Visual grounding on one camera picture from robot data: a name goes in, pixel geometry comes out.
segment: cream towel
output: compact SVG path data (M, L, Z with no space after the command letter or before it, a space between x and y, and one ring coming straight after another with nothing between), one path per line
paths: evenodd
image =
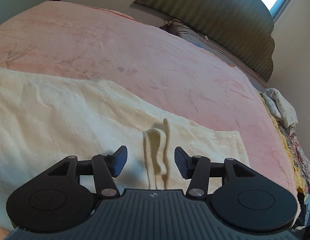
M128 160L115 179L120 190L186 190L189 182L174 162L177 146L213 162L233 157L249 165L239 132L202 127L114 82L0 68L0 225L11 228L5 202L17 187L67 155L86 160L113 153L121 145L128 148ZM220 179L211 182L210 192Z

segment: pink blanket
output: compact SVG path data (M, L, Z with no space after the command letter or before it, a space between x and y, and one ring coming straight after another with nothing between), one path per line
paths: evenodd
M45 2L0 26L0 66L111 80L205 127L237 130L252 168L296 195L279 134L245 74L179 37L116 12Z

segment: gray gripper base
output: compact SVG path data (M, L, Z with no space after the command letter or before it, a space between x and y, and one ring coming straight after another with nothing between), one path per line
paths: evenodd
M104 200L82 224L67 231L36 234L16 229L8 240L296 240L289 231L250 235L221 223L203 201L186 198L181 190L127 189Z

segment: green headboard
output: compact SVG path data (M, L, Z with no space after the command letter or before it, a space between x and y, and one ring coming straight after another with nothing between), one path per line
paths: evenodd
M193 26L268 81L273 71L274 21L261 0L136 0Z

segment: fleece blanket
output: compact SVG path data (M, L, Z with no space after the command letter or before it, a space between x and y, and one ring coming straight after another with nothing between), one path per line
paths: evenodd
M79 160L128 148L115 179L124 188L187 189L174 149L213 162L249 165L237 131L213 131L157 108L111 81L74 80L0 68L0 225L10 229L5 202L17 187L67 155ZM87 181L89 189L94 188ZM210 180L209 192L220 186Z
M48 1L0 26L0 67L110 80L214 131L239 131L251 167L297 195L285 138L247 76L180 37L118 12Z

